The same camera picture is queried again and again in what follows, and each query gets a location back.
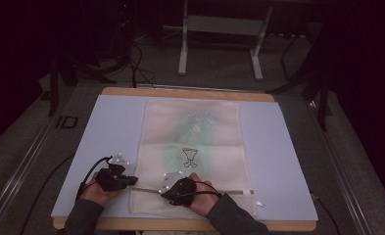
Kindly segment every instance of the hand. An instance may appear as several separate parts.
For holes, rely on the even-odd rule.
[[[199,178],[198,174],[196,173],[191,173],[189,175],[189,178],[202,182],[202,180]],[[204,183],[207,183],[209,185],[213,185],[210,181],[205,181]],[[197,183],[196,184],[196,191],[214,191],[213,188],[211,188],[208,185],[202,184],[202,183]],[[206,217],[208,212],[210,212],[211,208],[216,204],[218,201],[218,196],[214,194],[198,194],[195,195],[195,199],[192,202],[192,205],[189,207],[190,210],[193,212],[197,213],[200,216]]]
[[[95,181],[97,173],[98,172],[95,172],[91,181],[85,184],[84,191],[82,192],[79,199],[90,200],[105,207],[113,198],[120,195],[123,190],[121,189],[115,192],[104,192],[100,185],[98,185],[98,183]]]

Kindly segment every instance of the metal stand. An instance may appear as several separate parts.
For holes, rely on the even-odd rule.
[[[327,107],[327,94],[329,91],[329,78],[330,71],[324,72],[311,72],[310,74],[306,74],[304,76],[296,76],[294,79],[291,79],[286,84],[265,91],[266,94],[280,94],[296,85],[302,84],[304,82],[308,82],[307,87],[303,91],[302,97],[305,101],[313,101],[314,97],[320,91],[320,100],[319,107],[317,111],[317,121],[320,127],[323,130],[326,130],[325,117],[326,117],[326,107]]]
[[[188,30],[192,30],[257,36],[259,40],[257,45],[250,50],[250,56],[253,64],[255,79],[263,79],[259,53],[265,38],[265,32],[273,7],[268,7],[263,21],[256,21],[188,15],[188,0],[184,0],[183,4],[182,48],[180,50],[179,69],[177,72],[179,75],[186,74],[186,63],[188,57]]]

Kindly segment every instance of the gray carpet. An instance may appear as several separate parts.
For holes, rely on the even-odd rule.
[[[152,82],[157,87],[188,86],[263,92],[286,82],[279,57],[288,42],[281,37],[269,37],[265,40],[260,56],[265,75],[262,82],[253,79],[250,55],[245,43],[234,44],[234,47],[226,49],[224,45],[206,45],[192,41],[185,76],[177,75],[180,52],[177,37],[168,38],[167,42],[161,45],[138,44],[143,53],[140,68],[155,74],[156,77]],[[301,63],[308,50],[309,44],[300,39],[294,51],[286,57],[290,71]],[[134,48],[132,55],[135,61],[139,58],[139,52]],[[143,73],[148,79],[152,78],[149,72]],[[141,74],[137,77],[139,80],[143,79]],[[126,86],[131,80],[131,71],[121,70],[111,74],[110,78],[119,81],[117,86]],[[83,74],[80,75],[80,79],[76,88],[61,86],[64,106],[59,110],[60,116],[78,117],[76,128],[61,129],[48,126],[46,141],[40,146],[27,178],[0,220],[0,234],[19,234],[25,216],[49,172],[76,151],[95,100],[102,88],[107,86],[92,81]],[[335,217],[341,234],[385,234],[385,192],[367,160],[358,137],[340,109],[337,97],[334,94],[329,97],[329,109],[333,116],[327,117],[329,130],[322,133],[314,121],[314,111],[300,96],[303,87],[304,85],[300,85],[274,98],[285,116],[309,187]],[[0,193],[15,167],[32,146],[38,131],[49,122],[56,123],[56,117],[46,116],[48,111],[48,102],[35,101],[0,138]],[[343,166],[371,233],[359,229],[360,226],[348,207],[349,198],[347,199],[338,177],[335,177],[338,173],[335,172],[334,160],[326,149],[329,142]],[[60,167],[47,184],[32,212],[25,234],[55,233],[50,213],[70,164],[71,161],[68,161]],[[274,234],[336,234],[325,209],[318,202],[314,204],[319,217],[315,231]],[[99,233],[116,234],[105,231]]]

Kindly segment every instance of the black cable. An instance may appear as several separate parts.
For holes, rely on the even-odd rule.
[[[330,213],[329,209],[324,205],[324,203],[322,202],[322,200],[314,194],[314,192],[309,189],[309,192],[311,193],[311,195],[313,196],[313,198],[324,208],[324,210],[326,211],[326,213],[329,215],[330,219],[332,220],[332,223],[333,225],[335,226],[335,229],[336,229],[336,234],[338,235],[341,235],[341,231],[339,230],[339,226],[338,224],[336,223],[336,220],[335,218],[332,216],[332,214]]]
[[[131,70],[132,70],[132,76],[131,76],[131,85],[133,86],[133,88],[137,88],[137,83],[136,83],[136,68],[135,66],[133,65],[133,63],[131,62],[132,60],[128,60],[128,62],[130,63],[130,66],[131,66]]]
[[[81,184],[79,184],[79,188],[78,188],[78,191],[76,192],[76,197],[75,197],[75,200],[78,200],[79,197],[81,196],[82,192],[84,191],[85,189],[85,183],[86,181],[88,180],[88,177],[91,175],[92,171],[94,170],[95,167],[97,167],[98,164],[100,164],[102,161],[108,161],[110,159],[112,159],[113,157],[105,157],[105,158],[102,158],[101,160],[97,161],[97,163],[95,163],[91,168],[90,170],[88,171],[87,175],[85,175],[85,178],[84,180],[81,182]]]
[[[37,193],[36,195],[36,198],[35,200],[33,201],[32,203],[32,206],[30,207],[29,209],[29,212],[27,213],[27,216],[26,216],[26,219],[24,220],[24,225],[22,227],[22,230],[21,230],[21,235],[24,234],[24,231],[26,230],[26,227],[27,227],[27,223],[29,222],[29,219],[30,219],[30,216],[32,215],[32,212],[33,212],[33,209],[34,207],[36,206],[36,203],[40,197],[40,195],[42,194],[42,191],[43,189],[45,188],[46,184],[48,183],[49,179],[51,179],[52,175],[54,175],[54,173],[57,171],[57,169],[59,167],[61,167],[66,161],[68,161],[69,159],[73,158],[75,156],[75,154],[72,154],[70,155],[69,157],[67,157],[66,159],[64,159],[60,164],[58,164],[52,171],[51,173],[48,175],[48,177],[45,179],[45,182],[43,182],[42,184],[42,187],[39,189],[39,192]]]
[[[199,194],[214,194],[214,195],[217,195],[219,198],[222,196],[216,188],[214,188],[211,184],[208,184],[206,182],[201,182],[201,181],[194,181],[195,183],[201,183],[201,184],[205,184],[209,187],[211,187],[212,189],[214,189],[215,191],[198,191],[198,192],[193,192],[193,193],[188,193],[188,194],[182,194],[182,195],[178,195],[176,197],[179,197],[179,198],[183,198],[183,197],[189,197],[189,196],[195,196],[195,195],[199,195]]]
[[[149,70],[143,70],[141,68],[139,68],[139,72],[140,72],[140,75],[143,76],[143,78],[146,80],[147,83],[151,84],[153,89],[156,89],[155,85],[152,83],[152,80],[155,79],[155,74],[152,72],[152,71],[149,71]],[[152,75],[152,78],[147,78],[145,74],[143,74],[143,72],[148,72]]]

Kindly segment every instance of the stand leg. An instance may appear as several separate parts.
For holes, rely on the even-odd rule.
[[[182,27],[182,49],[180,50],[179,75],[186,74],[186,63],[188,60],[188,0],[183,1],[183,27]]]
[[[292,39],[292,41],[286,47],[286,50],[284,50],[284,52],[283,52],[283,54],[281,55],[281,58],[280,58],[281,66],[283,67],[283,70],[284,70],[284,76],[286,77],[287,80],[289,80],[289,75],[287,74],[286,65],[284,64],[284,55],[286,55],[286,53],[289,51],[290,47],[292,47],[293,43],[295,43],[296,39],[297,39],[297,36],[295,36]]]
[[[320,90],[319,110],[317,114],[317,120],[322,127],[322,130],[326,131],[326,109],[327,109],[327,93],[329,91],[329,75],[327,74],[323,79],[323,85]]]
[[[268,26],[269,19],[271,17],[272,10],[273,10],[273,7],[268,7],[268,10],[265,14],[265,20],[263,21],[262,26],[260,27],[259,40],[257,41],[257,45],[254,49],[250,50],[251,62],[253,63],[254,76],[258,81],[263,80],[262,69],[260,68],[259,52],[260,52],[260,48],[262,47],[263,40],[265,39],[265,32],[267,30],[267,26]]]

